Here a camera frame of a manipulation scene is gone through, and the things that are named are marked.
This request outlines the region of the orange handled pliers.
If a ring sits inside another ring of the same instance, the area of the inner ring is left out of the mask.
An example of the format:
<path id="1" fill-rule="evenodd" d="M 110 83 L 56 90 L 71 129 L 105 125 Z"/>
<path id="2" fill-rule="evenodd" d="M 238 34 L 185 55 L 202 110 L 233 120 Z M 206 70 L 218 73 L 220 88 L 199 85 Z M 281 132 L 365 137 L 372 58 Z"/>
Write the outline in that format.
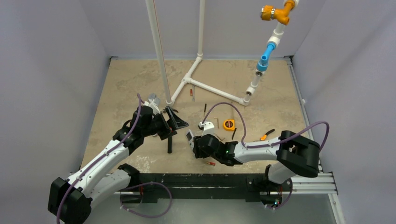
<path id="1" fill-rule="evenodd" d="M 255 140 L 255 142 L 258 142 L 258 141 L 265 141 L 265 140 L 267 139 L 268 135 L 270 135 L 270 134 L 273 133 L 274 131 L 275 131 L 275 129 L 271 129 L 271 130 L 267 131 L 260 139 Z"/>

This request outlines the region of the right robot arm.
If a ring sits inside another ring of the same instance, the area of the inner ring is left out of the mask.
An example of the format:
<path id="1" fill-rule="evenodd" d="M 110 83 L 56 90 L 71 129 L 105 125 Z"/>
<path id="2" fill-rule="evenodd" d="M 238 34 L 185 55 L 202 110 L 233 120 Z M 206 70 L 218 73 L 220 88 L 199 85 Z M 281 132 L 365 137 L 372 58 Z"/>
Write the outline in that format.
<path id="1" fill-rule="evenodd" d="M 226 166 L 252 161 L 276 161 L 262 177 L 263 186 L 273 190 L 286 180 L 299 175 L 315 178 L 319 174 L 320 145 L 304 136 L 291 138 L 294 132 L 282 131 L 278 138 L 263 142 L 221 142 L 212 134 L 194 136 L 186 133 L 188 143 L 196 158 L 212 157 Z"/>

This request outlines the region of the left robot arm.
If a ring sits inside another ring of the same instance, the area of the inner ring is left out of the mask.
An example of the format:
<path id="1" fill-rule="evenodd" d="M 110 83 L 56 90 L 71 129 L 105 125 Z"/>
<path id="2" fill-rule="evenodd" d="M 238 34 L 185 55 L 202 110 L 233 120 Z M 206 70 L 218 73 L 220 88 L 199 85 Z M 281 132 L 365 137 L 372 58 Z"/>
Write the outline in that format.
<path id="1" fill-rule="evenodd" d="M 66 179 L 59 177 L 52 182 L 48 211 L 56 216 L 57 223 L 82 224 L 94 207 L 116 191 L 142 191 L 144 184 L 136 168 L 123 164 L 111 175 L 108 172 L 140 147 L 146 137 L 158 135 L 166 140 L 188 127 L 170 107 L 165 112 L 168 119 L 161 112 L 154 113 L 150 106 L 138 106 L 132 119 L 92 161 Z"/>

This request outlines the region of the black handled hammer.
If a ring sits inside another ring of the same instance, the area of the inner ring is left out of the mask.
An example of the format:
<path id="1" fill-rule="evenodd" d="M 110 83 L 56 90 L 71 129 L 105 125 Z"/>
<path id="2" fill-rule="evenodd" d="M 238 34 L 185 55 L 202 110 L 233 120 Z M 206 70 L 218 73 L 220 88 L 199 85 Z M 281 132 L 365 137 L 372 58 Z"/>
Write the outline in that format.
<path id="1" fill-rule="evenodd" d="M 172 110 L 173 115 L 176 115 L 177 113 L 179 113 L 179 111 L 175 108 L 170 108 L 170 110 Z M 168 148 L 167 148 L 167 153 L 171 154 L 172 153 L 172 137 L 168 138 Z"/>

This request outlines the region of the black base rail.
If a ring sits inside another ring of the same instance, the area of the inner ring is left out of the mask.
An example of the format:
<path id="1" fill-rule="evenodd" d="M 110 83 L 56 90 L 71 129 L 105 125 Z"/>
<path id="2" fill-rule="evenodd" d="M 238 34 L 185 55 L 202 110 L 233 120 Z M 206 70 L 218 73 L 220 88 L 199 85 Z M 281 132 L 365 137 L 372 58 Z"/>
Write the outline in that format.
<path id="1" fill-rule="evenodd" d="M 122 191 L 136 191 L 143 203 L 158 199 L 219 199 L 277 206 L 290 192 L 292 180 L 272 183 L 265 174 L 138 174 Z"/>

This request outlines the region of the blue pipe fitting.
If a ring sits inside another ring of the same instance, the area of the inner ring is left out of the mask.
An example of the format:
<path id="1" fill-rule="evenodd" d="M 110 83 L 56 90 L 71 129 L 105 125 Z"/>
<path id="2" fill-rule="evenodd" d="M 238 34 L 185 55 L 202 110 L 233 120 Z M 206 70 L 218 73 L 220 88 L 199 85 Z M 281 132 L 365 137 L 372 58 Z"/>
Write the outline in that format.
<path id="1" fill-rule="evenodd" d="M 267 44 L 267 48 L 263 55 L 261 56 L 260 60 L 256 65 L 256 69 L 260 72 L 265 72 L 268 69 L 269 65 L 269 58 L 272 51 L 276 48 L 276 45 L 273 42 Z"/>

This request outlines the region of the white remote control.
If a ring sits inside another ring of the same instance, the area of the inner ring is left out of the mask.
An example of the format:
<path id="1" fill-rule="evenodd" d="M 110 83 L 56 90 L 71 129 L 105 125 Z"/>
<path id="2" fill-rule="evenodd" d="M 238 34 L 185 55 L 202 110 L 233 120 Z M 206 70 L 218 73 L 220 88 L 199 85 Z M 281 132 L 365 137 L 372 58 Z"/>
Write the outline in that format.
<path id="1" fill-rule="evenodd" d="M 190 148 L 193 150 L 194 149 L 194 134 L 191 131 L 191 129 L 188 129 L 185 136 L 187 138 Z"/>

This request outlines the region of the orange pipe valve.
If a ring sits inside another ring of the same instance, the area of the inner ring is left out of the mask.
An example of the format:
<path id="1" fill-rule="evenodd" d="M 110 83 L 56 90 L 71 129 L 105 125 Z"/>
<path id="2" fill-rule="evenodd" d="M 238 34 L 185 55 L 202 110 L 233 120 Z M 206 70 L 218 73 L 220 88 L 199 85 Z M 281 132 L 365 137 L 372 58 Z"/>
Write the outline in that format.
<path id="1" fill-rule="evenodd" d="M 289 14 L 294 8 L 296 8 L 298 3 L 298 0 L 284 0 L 283 8 L 275 8 L 271 5 L 265 5 L 261 9 L 260 18 L 263 21 L 276 20 L 280 24 L 287 26 L 290 21 Z"/>

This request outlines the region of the red adjustable wrench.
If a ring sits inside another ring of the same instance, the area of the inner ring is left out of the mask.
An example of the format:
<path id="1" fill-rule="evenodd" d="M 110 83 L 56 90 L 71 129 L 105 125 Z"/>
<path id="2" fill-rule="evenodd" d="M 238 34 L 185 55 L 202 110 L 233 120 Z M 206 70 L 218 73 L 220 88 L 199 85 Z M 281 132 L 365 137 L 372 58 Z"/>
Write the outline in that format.
<path id="1" fill-rule="evenodd" d="M 160 102 L 161 102 L 161 100 L 154 93 L 149 95 L 148 101 L 149 101 L 150 104 L 155 105 L 155 106 L 159 106 Z"/>

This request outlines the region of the yellow tape measure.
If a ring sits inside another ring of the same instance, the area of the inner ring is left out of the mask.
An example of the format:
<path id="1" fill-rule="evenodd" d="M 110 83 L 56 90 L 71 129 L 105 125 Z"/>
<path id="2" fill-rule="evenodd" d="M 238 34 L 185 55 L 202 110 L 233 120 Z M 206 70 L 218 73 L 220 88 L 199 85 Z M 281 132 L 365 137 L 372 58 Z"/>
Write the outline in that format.
<path id="1" fill-rule="evenodd" d="M 226 131 L 234 131 L 235 130 L 235 120 L 234 119 L 227 119 L 223 122 L 223 128 Z"/>

